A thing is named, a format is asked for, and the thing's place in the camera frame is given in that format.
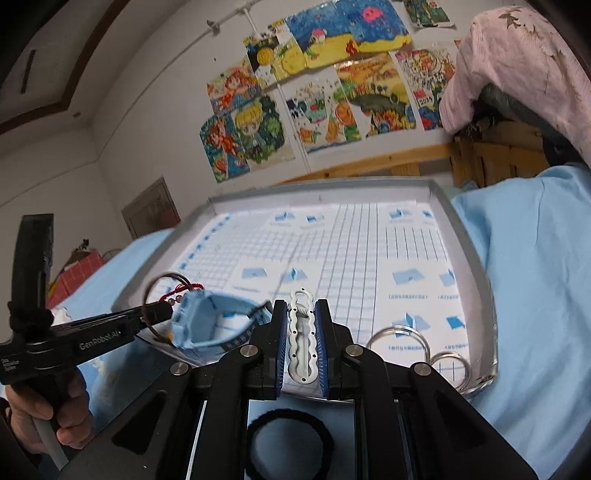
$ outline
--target metal key ring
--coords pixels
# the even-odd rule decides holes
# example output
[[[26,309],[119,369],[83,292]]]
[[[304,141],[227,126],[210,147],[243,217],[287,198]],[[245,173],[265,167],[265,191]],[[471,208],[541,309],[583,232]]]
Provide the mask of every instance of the metal key ring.
[[[431,349],[429,348],[429,343],[427,342],[427,339],[423,336],[421,332],[415,330],[412,327],[407,327],[406,325],[394,325],[391,327],[381,329],[379,332],[376,332],[373,335],[373,337],[369,339],[366,348],[371,350],[371,346],[376,340],[380,340],[380,338],[384,338],[388,335],[394,335],[395,333],[408,335],[409,337],[414,338],[417,342],[419,342],[421,346],[425,349],[425,363],[429,363],[429,360],[431,359]]]
[[[459,393],[462,393],[466,389],[468,384],[470,383],[470,377],[472,376],[472,369],[470,368],[470,364],[468,363],[468,360],[466,360],[464,357],[462,357],[459,353],[450,352],[450,351],[443,351],[443,352],[439,352],[439,353],[433,355],[433,357],[428,361],[428,363],[429,363],[429,365],[433,366],[436,362],[438,362],[439,360],[441,360],[443,358],[453,358],[455,360],[459,360],[460,363],[464,366],[464,379],[462,380],[462,383],[460,383],[456,387],[456,390]]]

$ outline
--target colorful drawing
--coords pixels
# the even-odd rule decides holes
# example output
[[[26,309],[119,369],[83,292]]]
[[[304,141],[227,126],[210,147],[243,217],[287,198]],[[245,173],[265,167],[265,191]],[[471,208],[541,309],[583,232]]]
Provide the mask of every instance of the colorful drawing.
[[[244,46],[263,89],[306,68],[306,58],[284,20],[269,25],[262,33],[245,38]]]
[[[345,95],[368,119],[367,137],[416,127],[408,94],[388,53],[336,68]]]
[[[453,27],[454,23],[435,0],[404,0],[410,21],[417,28]]]
[[[287,86],[287,106],[307,152],[361,140],[355,117],[338,80]]]
[[[402,20],[388,0],[337,0],[361,53],[398,50],[411,42]]]
[[[399,51],[396,58],[418,103],[425,130],[441,127],[439,102],[455,72],[444,48]]]
[[[250,172],[230,115],[208,119],[201,127],[200,136],[218,183]]]
[[[359,51],[349,23],[328,2],[285,19],[311,69],[348,59]]]
[[[248,57],[228,68],[207,84],[213,113],[223,115],[248,103],[261,93]]]
[[[276,108],[273,97],[264,95],[232,112],[251,171],[294,158]]]

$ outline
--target wooden bed frame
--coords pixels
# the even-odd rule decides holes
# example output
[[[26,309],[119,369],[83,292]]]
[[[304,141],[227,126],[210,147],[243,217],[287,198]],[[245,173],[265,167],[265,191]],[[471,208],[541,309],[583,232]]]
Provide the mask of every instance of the wooden bed frame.
[[[501,122],[483,134],[482,141],[457,135],[451,143],[413,148],[308,173],[283,183],[337,179],[371,174],[420,176],[419,164],[448,159],[454,184],[473,180],[479,187],[513,177],[534,177],[548,168],[537,129],[519,122]]]

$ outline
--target screw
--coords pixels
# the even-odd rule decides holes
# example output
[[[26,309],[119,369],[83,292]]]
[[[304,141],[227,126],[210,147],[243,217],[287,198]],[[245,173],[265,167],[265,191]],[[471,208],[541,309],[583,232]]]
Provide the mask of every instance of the screw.
[[[414,372],[417,375],[421,375],[422,377],[426,377],[431,373],[431,367],[427,364],[420,363],[414,366]]]
[[[173,375],[184,375],[189,371],[189,366],[185,362],[176,362],[170,367],[170,373]]]
[[[359,356],[363,353],[363,347],[355,344],[347,345],[347,347],[345,347],[345,352],[350,356]]]
[[[256,345],[244,345],[240,348],[240,354],[242,356],[254,356],[258,353]]]

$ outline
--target grid paper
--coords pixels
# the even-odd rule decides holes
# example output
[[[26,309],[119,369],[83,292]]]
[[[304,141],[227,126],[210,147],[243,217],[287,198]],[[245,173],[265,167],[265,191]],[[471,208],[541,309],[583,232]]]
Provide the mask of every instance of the grid paper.
[[[346,325],[356,343],[366,345],[382,328],[403,324],[421,330],[432,355],[449,349],[469,358],[452,266],[428,204],[357,203],[218,216],[170,270],[207,290],[256,303],[289,301],[291,290],[305,286],[315,299],[327,299],[333,320]],[[150,301],[175,286],[174,280],[161,280]],[[418,343],[405,336],[379,340],[373,349],[402,365],[424,359]],[[444,359],[435,367],[452,384],[461,382],[459,362]],[[286,360],[285,391],[319,397],[317,383],[295,383]]]

